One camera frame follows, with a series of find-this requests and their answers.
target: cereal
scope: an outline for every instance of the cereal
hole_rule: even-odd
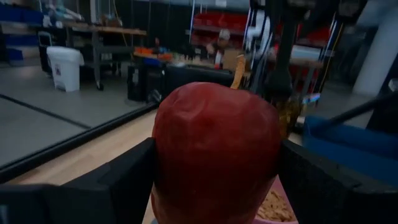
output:
[[[266,199],[257,211],[256,218],[275,222],[292,222],[296,221],[293,211],[286,204],[285,199],[275,190],[270,190]]]

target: pink bowl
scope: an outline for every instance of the pink bowl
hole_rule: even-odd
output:
[[[292,210],[292,206],[290,205],[289,200],[287,199],[285,190],[279,180],[279,176],[277,176],[275,178],[274,183],[271,186],[271,189],[276,190],[283,198],[285,198],[285,201],[287,203],[287,206],[289,206],[289,208]],[[294,221],[294,222],[275,222],[275,221],[270,221],[270,220],[263,220],[260,218],[256,218],[252,224],[299,224],[298,221]]]

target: gray floor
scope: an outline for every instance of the gray floor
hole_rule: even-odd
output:
[[[127,100],[125,78],[106,76],[104,91],[94,82],[81,83],[80,91],[56,90],[40,67],[0,70],[0,93],[88,126],[97,126],[144,106]]]
[[[84,129],[0,99],[0,166]]]
[[[307,108],[304,115],[332,118],[371,99],[372,98],[368,96],[353,94],[350,86],[329,82],[325,84],[317,107]],[[351,126],[365,128],[371,116],[372,111],[355,117],[345,123]]]
[[[107,75],[104,91],[94,81],[80,91],[56,90],[40,67],[0,68],[0,94],[89,127],[103,124],[144,103],[127,100],[125,77]],[[78,134],[84,129],[0,99],[0,166]]]
[[[24,60],[11,61],[9,63],[0,62],[0,68],[40,66],[40,58],[25,58]]]

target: blue bin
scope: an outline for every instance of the blue bin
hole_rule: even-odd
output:
[[[7,49],[8,60],[15,61],[15,60],[23,60],[24,56],[21,50],[16,49]]]
[[[159,67],[162,65],[162,62],[154,59],[154,58],[144,58],[143,60],[145,65],[150,65],[150,66],[155,66],[155,67]]]
[[[22,21],[28,24],[41,26],[43,24],[43,14],[39,11],[23,9]]]
[[[398,186],[398,137],[339,125],[312,133],[324,119],[307,116],[303,146],[373,179]]]
[[[22,22],[22,10],[18,7],[0,4],[0,21]]]
[[[7,46],[37,46],[39,40],[36,35],[4,34]]]

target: white trash can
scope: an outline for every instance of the white trash can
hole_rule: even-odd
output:
[[[84,65],[80,51],[67,47],[47,47],[52,76],[56,88],[69,91],[80,89],[80,65]]]

